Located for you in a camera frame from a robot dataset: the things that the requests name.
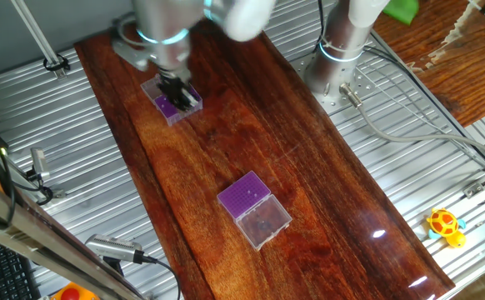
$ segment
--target wooden board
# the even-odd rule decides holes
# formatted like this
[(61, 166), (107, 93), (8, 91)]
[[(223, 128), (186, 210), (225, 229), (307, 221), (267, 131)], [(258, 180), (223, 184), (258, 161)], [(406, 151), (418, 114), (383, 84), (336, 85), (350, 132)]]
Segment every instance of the wooden board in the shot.
[[(124, 62), (107, 34), (76, 45), (186, 299), (413, 300), (453, 287), (265, 36), (192, 45), (204, 109), (172, 127), (140, 88), (153, 67)], [(259, 252), (217, 200), (252, 170), (292, 216)]]
[(374, 28), (466, 127), (485, 116), (485, 16), (467, 0), (419, 2), (411, 27), (382, 15)]

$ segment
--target wooden surface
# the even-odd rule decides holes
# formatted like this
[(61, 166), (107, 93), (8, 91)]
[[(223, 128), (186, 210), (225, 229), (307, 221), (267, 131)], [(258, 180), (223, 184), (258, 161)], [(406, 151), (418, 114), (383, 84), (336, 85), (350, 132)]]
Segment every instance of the wooden surface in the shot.
[[(193, 35), (204, 109), (172, 127), (140, 88), (156, 71), (109, 42), (76, 50), (186, 299), (423, 300), (453, 287), (266, 37)], [(292, 216), (259, 252), (216, 198), (252, 170)]]
[(419, 2), (411, 27), (382, 15), (374, 28), (450, 113), (470, 125), (485, 116), (485, 16), (467, 0)]

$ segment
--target keyboard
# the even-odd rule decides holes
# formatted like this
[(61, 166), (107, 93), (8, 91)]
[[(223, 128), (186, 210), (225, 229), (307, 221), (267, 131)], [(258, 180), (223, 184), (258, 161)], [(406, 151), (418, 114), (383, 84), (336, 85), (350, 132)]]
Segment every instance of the keyboard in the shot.
[(39, 299), (28, 260), (0, 245), (0, 300)]

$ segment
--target yellow toy turtle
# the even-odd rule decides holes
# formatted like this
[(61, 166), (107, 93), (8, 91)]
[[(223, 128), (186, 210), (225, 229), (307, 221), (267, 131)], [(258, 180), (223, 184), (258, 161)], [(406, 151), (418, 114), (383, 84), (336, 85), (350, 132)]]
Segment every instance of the yellow toy turtle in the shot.
[(446, 208), (432, 208), (432, 216), (427, 219), (432, 228), (427, 235), (430, 238), (445, 237), (450, 246), (461, 248), (467, 238), (459, 232), (459, 228), (465, 228), (467, 224), (462, 219), (456, 219)]

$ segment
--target clear plastic box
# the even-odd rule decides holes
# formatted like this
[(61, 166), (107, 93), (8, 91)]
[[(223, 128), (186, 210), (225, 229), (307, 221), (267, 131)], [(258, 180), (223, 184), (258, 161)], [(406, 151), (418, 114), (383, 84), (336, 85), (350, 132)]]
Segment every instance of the clear plastic box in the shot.
[(161, 77), (157, 74), (154, 78), (148, 80), (147, 82), (141, 84), (141, 88), (144, 93), (150, 98), (153, 105), (156, 106), (157, 110), (167, 119), (168, 126), (172, 126), (177, 121), (189, 116), (196, 111), (203, 108), (202, 98), (193, 86), (191, 86), (191, 94), (196, 98), (198, 104), (191, 108), (188, 112), (181, 112), (175, 108), (167, 99), (167, 96), (161, 92), (158, 84), (161, 82)]
[(254, 171), (219, 193), (217, 198), (256, 250), (293, 220)]

